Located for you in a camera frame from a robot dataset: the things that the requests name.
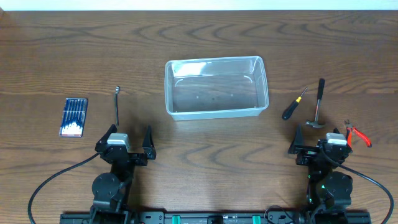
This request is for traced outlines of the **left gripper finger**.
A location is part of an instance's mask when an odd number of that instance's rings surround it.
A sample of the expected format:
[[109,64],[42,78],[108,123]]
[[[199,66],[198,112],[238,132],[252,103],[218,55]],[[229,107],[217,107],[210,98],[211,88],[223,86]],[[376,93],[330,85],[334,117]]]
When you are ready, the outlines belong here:
[[115,124],[112,124],[109,129],[107,130],[107,132],[103,135],[102,138],[100,138],[100,140],[96,143],[95,145],[95,151],[96,152],[104,152],[105,150],[107,150],[108,148],[108,139],[110,137],[111,134],[116,133],[117,132],[117,127]]
[[147,131],[142,143],[142,148],[144,150],[144,154],[146,155],[146,158],[149,160],[155,160],[156,159],[156,150],[152,138],[152,128],[151,126],[147,127]]

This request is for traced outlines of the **red-handled pliers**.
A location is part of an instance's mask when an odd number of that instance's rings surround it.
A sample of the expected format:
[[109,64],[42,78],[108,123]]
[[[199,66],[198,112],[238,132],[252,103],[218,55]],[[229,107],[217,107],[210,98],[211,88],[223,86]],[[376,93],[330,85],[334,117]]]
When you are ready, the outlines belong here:
[[367,147],[373,146],[371,140],[364,133],[358,130],[352,123],[350,123],[348,119],[344,120],[344,122],[346,126],[346,141],[349,147],[352,147],[351,140],[354,134],[360,137],[365,142]]

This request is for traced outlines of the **small black-handled hammer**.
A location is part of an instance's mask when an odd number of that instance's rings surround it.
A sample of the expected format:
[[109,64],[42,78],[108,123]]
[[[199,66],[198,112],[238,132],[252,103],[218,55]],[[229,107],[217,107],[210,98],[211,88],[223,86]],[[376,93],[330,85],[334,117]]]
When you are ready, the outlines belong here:
[[324,124],[319,123],[319,113],[320,113],[320,105],[323,97],[323,91],[325,86],[325,79],[321,78],[318,84],[318,91],[317,91],[317,105],[315,109],[315,117],[313,121],[306,120],[306,125],[311,126],[314,129],[320,129],[324,127]]

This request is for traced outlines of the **black yellow screwdriver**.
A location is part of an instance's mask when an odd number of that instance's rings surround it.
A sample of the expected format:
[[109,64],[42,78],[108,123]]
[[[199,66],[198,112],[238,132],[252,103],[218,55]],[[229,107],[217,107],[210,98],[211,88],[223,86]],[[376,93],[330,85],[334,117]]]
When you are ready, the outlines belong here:
[[305,94],[305,92],[308,90],[308,87],[306,87],[304,89],[304,91],[297,97],[296,100],[294,100],[286,109],[285,111],[282,113],[282,119],[283,120],[288,120],[291,115],[293,114],[293,112],[295,111],[296,107],[298,107],[300,101],[302,100],[303,95]]

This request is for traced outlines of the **chrome offset wrench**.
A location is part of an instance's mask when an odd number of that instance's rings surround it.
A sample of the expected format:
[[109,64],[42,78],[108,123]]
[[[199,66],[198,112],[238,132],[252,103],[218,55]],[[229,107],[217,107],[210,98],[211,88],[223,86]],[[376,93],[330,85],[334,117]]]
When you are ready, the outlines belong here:
[[114,92],[114,110],[115,110],[115,125],[119,126],[119,110],[118,110],[118,95],[120,91],[120,86],[116,86]]

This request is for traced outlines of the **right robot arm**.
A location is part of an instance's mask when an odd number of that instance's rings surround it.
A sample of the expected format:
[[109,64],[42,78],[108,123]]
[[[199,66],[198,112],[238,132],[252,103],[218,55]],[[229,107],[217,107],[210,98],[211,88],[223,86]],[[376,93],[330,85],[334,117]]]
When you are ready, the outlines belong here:
[[293,222],[348,223],[345,208],[351,204],[353,180],[335,170],[352,153],[345,136],[327,133],[316,146],[306,146],[301,126],[297,126],[288,153],[297,156],[297,165],[308,167],[308,205],[293,215]]

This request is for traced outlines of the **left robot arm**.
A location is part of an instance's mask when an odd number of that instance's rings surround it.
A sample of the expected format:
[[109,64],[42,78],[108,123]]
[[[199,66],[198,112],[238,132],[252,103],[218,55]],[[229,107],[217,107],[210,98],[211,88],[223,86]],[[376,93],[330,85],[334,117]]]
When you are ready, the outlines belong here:
[[111,165],[111,170],[102,173],[93,181],[93,206],[90,223],[139,223],[137,212],[128,205],[129,193],[137,166],[146,166],[156,159],[152,128],[147,127],[142,143],[143,152],[130,152],[127,134],[118,133],[113,124],[96,143],[95,151]]

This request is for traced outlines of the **clear plastic container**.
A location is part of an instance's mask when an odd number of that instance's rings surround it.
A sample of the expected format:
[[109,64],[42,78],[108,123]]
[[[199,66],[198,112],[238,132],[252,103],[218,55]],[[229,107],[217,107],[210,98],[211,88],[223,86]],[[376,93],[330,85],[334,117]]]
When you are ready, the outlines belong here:
[[168,61],[164,90],[176,121],[258,116],[269,106],[260,56]]

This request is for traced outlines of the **blue precision screwdriver set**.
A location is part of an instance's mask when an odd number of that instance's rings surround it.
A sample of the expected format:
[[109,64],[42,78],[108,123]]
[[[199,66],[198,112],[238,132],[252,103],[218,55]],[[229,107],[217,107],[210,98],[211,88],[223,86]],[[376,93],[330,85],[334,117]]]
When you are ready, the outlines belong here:
[[85,126],[88,100],[86,98],[67,98],[63,108],[59,136],[81,138]]

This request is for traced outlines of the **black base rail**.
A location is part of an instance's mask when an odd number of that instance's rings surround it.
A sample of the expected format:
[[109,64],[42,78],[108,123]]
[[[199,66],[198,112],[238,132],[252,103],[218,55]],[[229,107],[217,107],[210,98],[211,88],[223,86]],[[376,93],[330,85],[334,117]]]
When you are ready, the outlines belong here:
[[266,213],[164,213],[130,214],[66,213],[60,223],[130,223],[130,224],[272,224],[272,223],[371,223],[367,212],[318,214],[314,217],[295,212],[269,210]]

